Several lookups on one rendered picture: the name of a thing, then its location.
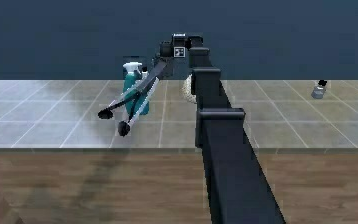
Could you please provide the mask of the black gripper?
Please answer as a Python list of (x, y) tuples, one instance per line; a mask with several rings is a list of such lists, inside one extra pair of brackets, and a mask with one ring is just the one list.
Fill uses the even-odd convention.
[(153, 58), (153, 67), (147, 76), (148, 79), (136, 80), (116, 100), (99, 111), (98, 117), (110, 119), (113, 117), (113, 110), (125, 106), (128, 119), (118, 124), (118, 133), (122, 137), (126, 136), (140, 115), (147, 113), (147, 104), (155, 92), (159, 80), (172, 75), (173, 60), (173, 43), (170, 41), (161, 42), (159, 52)]

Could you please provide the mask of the beige round sponge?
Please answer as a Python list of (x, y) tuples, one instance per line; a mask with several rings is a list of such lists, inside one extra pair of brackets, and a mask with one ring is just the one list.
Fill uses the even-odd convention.
[(196, 104), (196, 96), (191, 92), (191, 90), (192, 90), (192, 75), (189, 74), (188, 77), (183, 82), (182, 95), (186, 101)]

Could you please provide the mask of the small grey bottle black cap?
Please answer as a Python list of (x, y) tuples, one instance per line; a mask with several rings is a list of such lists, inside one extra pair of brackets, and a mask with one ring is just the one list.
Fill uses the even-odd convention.
[(322, 99), (326, 92), (326, 80), (319, 80), (314, 86), (313, 91), (311, 92), (311, 97), (313, 99)]

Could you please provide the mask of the grey tiled counter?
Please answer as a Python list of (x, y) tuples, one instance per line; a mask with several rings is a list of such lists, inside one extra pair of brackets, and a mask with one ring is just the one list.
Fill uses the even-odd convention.
[[(324, 97), (311, 81), (227, 81), (230, 102), (246, 112), (244, 129), (260, 150), (358, 148), (358, 81), (331, 81)], [(179, 81), (161, 82), (150, 111), (121, 137), (97, 114), (122, 90), (119, 81), (0, 81), (0, 147), (191, 148), (194, 104)]]

